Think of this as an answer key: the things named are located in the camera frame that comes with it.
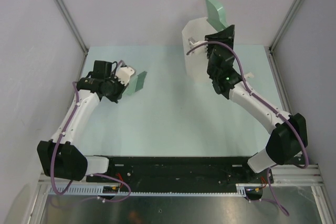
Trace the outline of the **green dustpan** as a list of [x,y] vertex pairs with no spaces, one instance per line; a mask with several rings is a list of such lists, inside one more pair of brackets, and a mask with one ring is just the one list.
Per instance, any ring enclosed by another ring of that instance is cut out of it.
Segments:
[[222,31],[228,27],[226,11],[218,0],[205,0],[207,21],[216,30]]

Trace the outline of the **white plastic waste bin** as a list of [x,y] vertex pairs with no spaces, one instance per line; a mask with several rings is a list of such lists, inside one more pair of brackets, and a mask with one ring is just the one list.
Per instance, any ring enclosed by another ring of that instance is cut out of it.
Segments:
[[190,54],[190,46],[188,39],[193,37],[196,41],[205,40],[205,36],[217,33],[217,31],[208,23],[207,17],[190,20],[182,30],[183,49],[186,73],[194,82],[209,82],[207,74],[207,53],[206,54]]

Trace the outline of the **green hand brush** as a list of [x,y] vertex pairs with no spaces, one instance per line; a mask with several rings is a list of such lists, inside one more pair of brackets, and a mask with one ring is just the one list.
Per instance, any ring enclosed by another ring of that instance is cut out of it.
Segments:
[[140,74],[138,74],[136,77],[134,77],[131,82],[129,83],[128,87],[125,90],[126,95],[133,95],[136,92],[143,89],[145,78],[146,78],[147,72],[143,71]]

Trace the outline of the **white paper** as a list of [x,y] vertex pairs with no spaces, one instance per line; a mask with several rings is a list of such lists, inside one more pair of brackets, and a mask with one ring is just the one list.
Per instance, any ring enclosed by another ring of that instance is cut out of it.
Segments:
[[252,72],[249,72],[249,73],[245,74],[244,77],[247,78],[247,79],[252,79],[252,78],[254,78],[254,75],[253,75]]

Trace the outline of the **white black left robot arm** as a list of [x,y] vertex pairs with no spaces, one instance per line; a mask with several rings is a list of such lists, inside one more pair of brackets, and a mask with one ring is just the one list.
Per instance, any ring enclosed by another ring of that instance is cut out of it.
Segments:
[[112,68],[108,61],[96,60],[86,77],[74,82],[72,104],[58,130],[48,141],[41,141],[37,153],[46,176],[80,181],[97,173],[105,182],[115,178],[116,169],[102,156],[84,156],[75,146],[81,140],[89,118],[102,98],[117,103],[135,70],[124,62]]

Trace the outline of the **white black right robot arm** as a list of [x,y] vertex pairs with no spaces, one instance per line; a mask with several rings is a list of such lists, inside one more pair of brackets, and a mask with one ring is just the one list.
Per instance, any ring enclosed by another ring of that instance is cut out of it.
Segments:
[[254,183],[261,172],[275,165],[283,165],[298,153],[304,155],[307,164],[308,145],[306,119],[300,113],[291,115],[262,98],[246,81],[243,71],[236,71],[233,64],[239,63],[233,51],[235,26],[206,35],[207,74],[217,94],[245,109],[269,133],[265,148],[247,161],[242,169],[243,179]]

